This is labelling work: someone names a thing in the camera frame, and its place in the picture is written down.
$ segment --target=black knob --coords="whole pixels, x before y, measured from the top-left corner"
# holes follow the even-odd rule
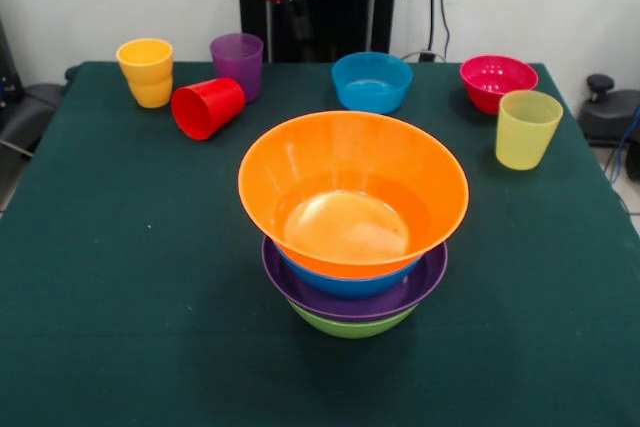
[[[615,87],[615,82],[608,75],[592,74],[587,77],[587,85],[595,95],[603,95]]]

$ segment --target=purple cup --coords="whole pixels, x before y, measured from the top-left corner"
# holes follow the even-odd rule
[[[424,254],[409,275],[390,290],[368,299],[343,300],[305,284],[287,267],[273,241],[268,237],[262,241],[262,263],[276,289],[304,310],[338,322],[373,322],[417,305],[442,280],[447,258],[447,246],[442,243]]]
[[[211,58],[218,77],[231,77],[248,102],[260,96],[262,41],[251,34],[227,34],[211,42]]]

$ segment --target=translucent yellow cup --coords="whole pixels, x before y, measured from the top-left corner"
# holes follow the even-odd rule
[[[116,58],[141,107],[169,103],[173,88],[173,47],[161,39],[137,39],[122,45]]]
[[[506,94],[500,100],[496,157],[510,169],[537,167],[562,119],[560,102],[532,90]]]

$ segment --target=tipped-over red cup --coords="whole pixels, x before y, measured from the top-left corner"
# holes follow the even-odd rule
[[[229,78],[180,87],[171,98],[173,118],[194,140],[207,140],[242,112],[244,105],[242,87]]]

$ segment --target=bowl rim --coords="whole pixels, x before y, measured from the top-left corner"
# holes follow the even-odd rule
[[[453,162],[453,165],[455,166],[455,170],[457,170],[458,173],[460,174],[460,179],[463,181],[463,186],[464,186],[463,199],[462,199],[462,208],[460,209],[460,213],[459,213],[458,217],[456,218],[456,220],[454,222],[452,222],[451,226],[449,227],[449,229],[446,230],[446,232],[444,234],[442,234],[439,238],[433,240],[430,244],[428,244],[427,246],[425,246],[423,248],[420,248],[418,250],[409,252],[409,253],[404,254],[404,255],[400,255],[400,256],[397,256],[397,257],[392,257],[392,258],[386,259],[384,261],[373,262],[373,263],[371,261],[340,262],[340,261],[337,261],[335,259],[327,258],[325,256],[309,255],[308,253],[301,251],[300,249],[292,246],[291,244],[285,242],[284,240],[271,236],[271,233],[266,228],[267,226],[265,226],[265,225],[263,225],[263,223],[259,222],[258,219],[256,219],[255,216],[249,211],[249,209],[247,209],[247,202],[246,202],[244,191],[243,191],[243,188],[242,188],[242,185],[244,184],[244,176],[246,175],[245,166],[246,166],[246,163],[248,162],[247,159],[252,155],[253,151],[256,149],[256,146],[260,143],[260,141],[262,139],[264,139],[266,136],[274,135],[275,132],[277,132],[279,130],[282,130],[282,129],[285,129],[291,124],[295,124],[297,122],[302,122],[302,121],[304,121],[304,120],[306,120],[308,118],[334,117],[334,116],[342,116],[342,117],[372,117],[372,118],[376,118],[377,120],[379,120],[381,122],[399,124],[399,125],[402,125],[405,128],[408,128],[410,130],[413,130],[413,131],[419,133],[420,135],[428,137],[431,141],[435,142],[437,145],[442,147],[444,154],[450,158],[450,160]],[[275,127],[272,127],[271,129],[269,129],[266,132],[264,132],[260,137],[258,137],[253,142],[253,144],[251,144],[251,146],[249,147],[247,152],[244,154],[244,157],[242,158],[242,161],[240,162],[240,168],[238,169],[238,193],[240,195],[240,202],[242,203],[242,207],[244,208],[244,211],[247,213],[247,215],[249,216],[251,221],[266,236],[272,238],[273,241],[276,242],[277,244],[285,247],[286,249],[291,250],[292,252],[295,252],[296,254],[298,254],[298,255],[300,255],[302,257],[309,257],[309,258],[312,258],[314,260],[317,260],[317,261],[320,261],[320,262],[324,262],[324,263],[327,263],[327,264],[342,264],[342,265],[349,265],[349,266],[354,266],[354,267],[356,267],[356,266],[371,266],[371,265],[387,266],[387,265],[397,264],[399,262],[411,261],[411,260],[415,259],[416,257],[419,258],[425,252],[428,252],[429,250],[433,249],[437,245],[443,243],[445,240],[447,240],[449,237],[451,237],[451,235],[453,235],[453,233],[460,226],[460,224],[464,220],[464,217],[467,214],[467,210],[469,208],[469,196],[470,196],[470,194],[469,194],[469,180],[467,179],[467,175],[465,174],[464,169],[462,168],[462,165],[460,164],[460,162],[458,161],[456,156],[453,155],[453,153],[442,142],[440,142],[438,139],[436,139],[431,134],[428,134],[424,130],[422,130],[422,129],[420,129],[420,128],[416,127],[415,125],[410,124],[408,122],[404,122],[402,120],[395,119],[393,117],[389,117],[389,116],[386,116],[386,115],[383,115],[383,114],[376,114],[376,113],[373,113],[373,112],[364,112],[364,111],[358,111],[358,110],[327,110],[327,111],[323,111],[323,112],[314,112],[314,113],[311,113],[311,114],[305,114],[305,115],[301,115],[301,116],[298,116],[298,117],[294,117],[293,119],[289,119],[289,120],[287,120],[285,122],[282,122],[282,123],[276,125]]]
[[[309,312],[307,309],[299,306],[298,304],[296,304],[295,302],[292,302],[289,299],[287,299],[287,302],[291,305],[291,307],[293,307],[294,310],[298,312],[298,314],[300,313],[300,311],[303,311],[305,315],[308,315],[310,318],[312,318],[316,322],[321,322],[324,325],[330,325],[332,327],[341,327],[345,329],[354,329],[354,330],[385,326],[387,324],[390,324],[398,320],[398,318],[402,317],[403,315],[409,315],[413,310],[415,310],[418,307],[417,304],[412,305],[411,307],[404,309],[402,312],[398,312],[397,314],[390,315],[389,317],[385,317],[384,319],[371,320],[371,321],[365,321],[365,322],[342,322],[339,320],[327,319],[326,317],[322,317],[318,314],[314,314],[313,312]]]
[[[422,256],[419,256],[416,260],[413,260],[411,262],[409,262],[405,267],[403,267],[400,270],[396,270],[395,272],[390,272],[388,274],[383,274],[383,275],[376,275],[375,277],[367,277],[366,279],[346,279],[346,278],[342,278],[342,277],[332,277],[330,275],[325,275],[325,274],[320,274],[318,272],[314,272],[313,270],[309,270],[306,267],[300,265],[299,263],[297,263],[295,260],[290,259],[287,254],[285,254],[280,247],[278,247],[278,244],[273,242],[273,245],[275,246],[276,250],[278,251],[278,253],[280,254],[280,256],[286,261],[291,262],[292,264],[294,264],[298,269],[306,272],[307,274],[310,275],[314,275],[316,277],[320,277],[323,280],[329,280],[332,282],[373,282],[373,281],[378,281],[378,280],[383,280],[386,279],[388,277],[391,277],[393,275],[399,275],[400,273],[404,272],[407,269],[412,269],[414,268],[416,265],[418,265],[418,262],[420,262],[420,260],[422,259]]]
[[[533,82],[531,83],[531,85],[527,85],[524,87],[518,87],[517,89],[512,89],[512,90],[506,90],[506,91],[502,91],[502,90],[487,90],[484,89],[482,86],[472,82],[468,75],[465,74],[464,70],[466,67],[468,67],[469,63],[473,62],[474,60],[478,60],[478,59],[484,59],[484,58],[496,58],[496,59],[502,59],[502,60],[508,60],[511,62],[515,62],[517,64],[520,64],[521,66],[523,66],[526,70],[528,70],[530,73],[533,73]],[[499,55],[499,54],[482,54],[482,55],[476,55],[475,57],[471,57],[470,59],[465,60],[461,65],[460,65],[460,77],[462,77],[462,80],[469,84],[472,87],[475,87],[476,89],[482,91],[483,93],[487,93],[487,94],[495,94],[495,95],[505,95],[508,94],[509,92],[513,92],[514,90],[533,90],[536,88],[536,86],[538,85],[538,82],[540,81],[540,78],[538,76],[538,72],[536,72],[536,70],[531,67],[531,65],[527,64],[526,62],[523,62],[522,60],[518,60],[514,57],[509,57],[507,55]]]
[[[442,282],[442,279],[444,278],[444,274],[447,273],[447,267],[449,265],[449,248],[447,247],[447,243],[446,242],[442,242],[442,244],[439,244],[437,247],[432,249],[434,251],[436,249],[442,249],[442,270],[440,272],[440,275],[438,275],[438,277],[435,279],[435,282],[433,283],[433,285],[431,287],[429,287],[428,289],[426,289],[417,298],[413,299],[408,304],[398,306],[393,310],[387,310],[385,312],[378,312],[376,314],[366,314],[366,315],[362,315],[362,314],[360,314],[360,315],[334,314],[334,313],[331,313],[331,312],[326,312],[326,311],[323,311],[323,310],[316,309],[314,307],[311,307],[309,305],[306,305],[306,304],[300,302],[297,299],[294,299],[288,292],[285,292],[285,290],[275,281],[275,279],[271,275],[271,271],[267,267],[267,259],[266,259],[266,255],[265,255],[266,254],[267,245],[268,245],[269,242],[274,243],[273,240],[271,240],[269,237],[264,236],[264,238],[262,239],[262,248],[260,250],[261,256],[262,256],[262,268],[264,269],[264,271],[267,274],[267,277],[269,278],[269,280],[271,281],[273,286],[278,290],[278,292],[280,292],[284,296],[285,299],[293,302],[294,304],[296,304],[298,307],[304,309],[305,311],[313,313],[315,315],[318,315],[318,316],[320,316],[322,318],[328,318],[329,320],[335,320],[336,322],[341,322],[341,320],[336,320],[338,318],[342,319],[345,322],[358,322],[360,320],[367,321],[367,319],[372,319],[372,318],[377,318],[377,320],[380,320],[381,316],[386,318],[388,316],[393,316],[395,314],[400,314],[400,313],[404,312],[405,310],[407,310],[408,308],[417,306],[424,299],[426,299],[436,289],[436,287],[438,287],[438,285],[440,285],[440,282]]]
[[[358,58],[358,57],[377,57],[377,58],[384,58],[384,59],[389,59],[391,61],[393,61],[394,65],[401,65],[401,69],[408,74],[405,81],[403,82],[403,84],[400,87],[393,87],[392,90],[389,90],[387,92],[375,92],[373,94],[367,94],[367,96],[370,97],[382,97],[385,95],[389,95],[392,93],[396,93],[399,91],[402,91],[406,88],[408,88],[411,85],[411,82],[413,82],[413,69],[409,66],[409,64],[407,62],[405,62],[404,60],[402,60],[399,57],[396,57],[395,55],[391,55],[391,54],[387,54],[385,52],[355,52],[353,54],[348,54],[345,55],[344,57],[339,58],[338,60],[336,60],[333,65],[331,66],[331,78],[333,79],[333,83],[335,84],[336,88],[338,87],[338,81],[336,80],[336,69],[339,69],[342,64],[344,64],[344,62],[348,59],[354,59],[354,58]]]

